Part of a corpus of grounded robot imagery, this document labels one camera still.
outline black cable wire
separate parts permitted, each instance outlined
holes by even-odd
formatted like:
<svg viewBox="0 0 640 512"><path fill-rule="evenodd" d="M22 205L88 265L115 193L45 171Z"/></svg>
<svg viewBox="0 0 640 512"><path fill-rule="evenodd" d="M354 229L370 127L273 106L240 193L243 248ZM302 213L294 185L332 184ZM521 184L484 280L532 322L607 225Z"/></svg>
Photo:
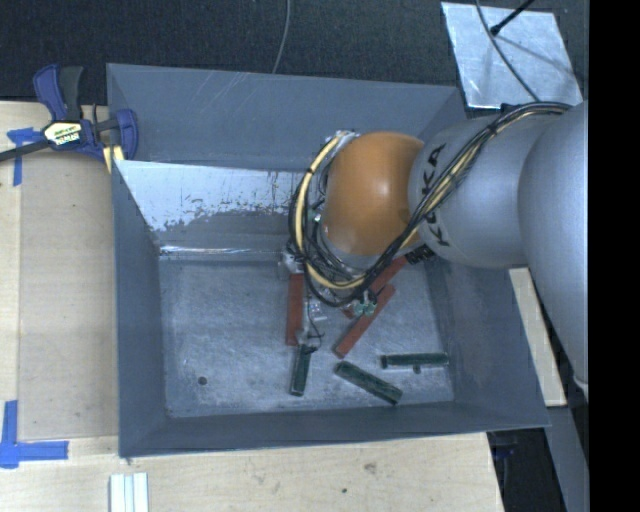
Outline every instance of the black cable wire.
<svg viewBox="0 0 640 512"><path fill-rule="evenodd" d="M434 208L437 208L443 201L445 201L451 192L457 188L457 186L462 182L462 180L466 177L469 169L472 168L473 162L478 157L482 147L486 142L495 137L502 129L505 129L506 126L511 124L512 122L518 121L529 115L559 115L563 114L568 110L570 105L564 103L557 102L536 102L536 103L527 103L524 105L517 106L502 115L500 115L497 119L492 121L490 124L485 126L482 130L476 133L465 145L464 147L456 154L456 156L449 162L449 164L445 167L443 172L439 175L436 182L433 184L430 191L422 198L416 209L414 210L409 222L407 223L406 228L402 231L402 233L393 240L389 246L383 251L383 253L378 257L376 262L367 269L362 275L362 282L350 289L344 290L329 290L329 294L331 298L327 298L323 292L318 290L313 278L309 275L306 264L305 267L305 281L307 283L308 289L324 304L331 307L340 307L349 304L355 299L362 299L365 292L372 292L371 286L375 279L387 268L393 259L396 257L398 251L405 244L406 240L412 235L415 228L424 220L425 215L428 213L426 211L427 204L430 204L433 194L436 190L439 190L440 185L444 182L444 180L452 179L452 186L449 187L449 190L446 192L444 196L442 196L437 203L431 204L429 206L429 211ZM456 175L451 174L452 170L459 165L462 159L469 158L470 152L473 152L473 157L471 160L465 163L464 167L459 167L456 171ZM353 279L353 276L350 274L346 274L346 269L344 265L339 260L333 257L334 255L328 249L321 247L316 240L317 232L318 232L318 223L315 223L314 229L310 232L307 229L307 223L309 220L308 214L308 195L309 189L307 188L307 197L302 201L302 208L304 209L302 212L302 230L303 230L303 247L298 248L295 243L292 243L293 250L299 261L303 263L309 263L314 267L314 269L321 274L325 279L330 282L337 283L340 281L349 281ZM300 193L300 185L297 187L294 192L294 196L291 201L291 208L289 209L289 231L291 240L295 240L295 215L297 208L297 200Z"/></svg>
<svg viewBox="0 0 640 512"><path fill-rule="evenodd" d="M284 30L282 32L282 40L280 41L280 48L278 50L278 56L276 62L273 65L271 74L274 75L280 65L280 59L282 59L282 52L284 51L284 43L287 41L287 35L289 34L289 25L291 23L291 3L293 0L287 0L287 16L284 20Z"/></svg>
<svg viewBox="0 0 640 512"><path fill-rule="evenodd" d="M493 45L493 47L498 52L498 55L500 55L500 58L505 63L505 65L509 68L509 71L511 71L511 74L514 76L516 80L518 80L518 82L520 82L520 85L524 87L524 89L527 91L529 96L531 96L535 101L540 101L540 98L538 97L538 95L535 92L533 92L533 90L531 90L531 87L527 85L527 83L520 76L520 74L514 69L514 67L511 65L511 63L507 59L506 55L502 53L502 49L498 46L498 43L496 42L495 37L493 37L493 34L491 33L491 29L489 28L487 20L484 17L484 14L482 12L482 6L480 5L480 0L475 0L475 3L476 3L476 10L478 11L478 16L480 16L480 21L482 22L482 26L484 27L484 31L487 33L487 37L491 41L491 44Z"/></svg>

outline wooden table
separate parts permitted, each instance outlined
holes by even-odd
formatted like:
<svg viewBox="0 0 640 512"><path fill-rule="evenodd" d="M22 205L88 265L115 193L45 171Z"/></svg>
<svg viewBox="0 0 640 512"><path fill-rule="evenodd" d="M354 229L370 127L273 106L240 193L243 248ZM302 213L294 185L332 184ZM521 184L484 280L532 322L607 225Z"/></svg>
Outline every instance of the wooden table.
<svg viewBox="0 0 640 512"><path fill-rule="evenodd" d="M0 102L0 150L7 130L47 121L39 104ZM79 155L23 165L14 187L0 164L0 416L19 398L20 440L70 444L66 461L0 469L1 511L106 511L109 476L136 472L153 512L503 510L484 434L118 458L109 181ZM547 405L562 405L529 274L512 279Z"/></svg>

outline yellow label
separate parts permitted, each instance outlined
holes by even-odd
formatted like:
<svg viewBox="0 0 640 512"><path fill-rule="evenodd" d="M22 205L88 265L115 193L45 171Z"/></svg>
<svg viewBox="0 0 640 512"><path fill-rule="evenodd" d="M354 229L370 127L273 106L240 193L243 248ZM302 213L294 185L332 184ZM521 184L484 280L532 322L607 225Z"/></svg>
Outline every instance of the yellow label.
<svg viewBox="0 0 640 512"><path fill-rule="evenodd" d="M44 131L47 140L56 146L80 140L82 125L80 123L54 123Z"/></svg>

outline dark gray floor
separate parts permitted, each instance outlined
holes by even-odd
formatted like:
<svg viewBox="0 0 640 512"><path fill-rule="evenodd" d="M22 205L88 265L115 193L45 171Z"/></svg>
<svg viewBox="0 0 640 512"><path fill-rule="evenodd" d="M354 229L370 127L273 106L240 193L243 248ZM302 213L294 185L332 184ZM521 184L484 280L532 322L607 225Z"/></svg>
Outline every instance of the dark gray floor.
<svg viewBox="0 0 640 512"><path fill-rule="evenodd" d="M516 7L520 0L482 3ZM279 73L457 85L439 1L292 5ZM533 8L556 15L587 99L588 0L538 0ZM270 72L285 13L285 0L3 2L0 98L35 98L33 74L52 62L85 66L80 101L98 104L106 103L107 62ZM563 510L543 432L515 435L507 510Z"/></svg>

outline gray plastic tray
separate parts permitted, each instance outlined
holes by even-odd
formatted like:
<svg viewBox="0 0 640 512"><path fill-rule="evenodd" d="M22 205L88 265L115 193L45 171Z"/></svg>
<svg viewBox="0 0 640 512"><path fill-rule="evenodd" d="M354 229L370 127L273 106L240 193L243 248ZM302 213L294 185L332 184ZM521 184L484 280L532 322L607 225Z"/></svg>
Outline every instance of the gray plastic tray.
<svg viewBox="0 0 640 512"><path fill-rule="evenodd" d="M113 170L122 456L371 441L548 424L508 273L433 259L347 360L400 387L398 406L333 375L348 326L320 325L303 397L287 393L287 200L339 129L427 140L464 118L454 88L109 66L109 105L141 144ZM446 351L445 368L382 370Z"/></svg>

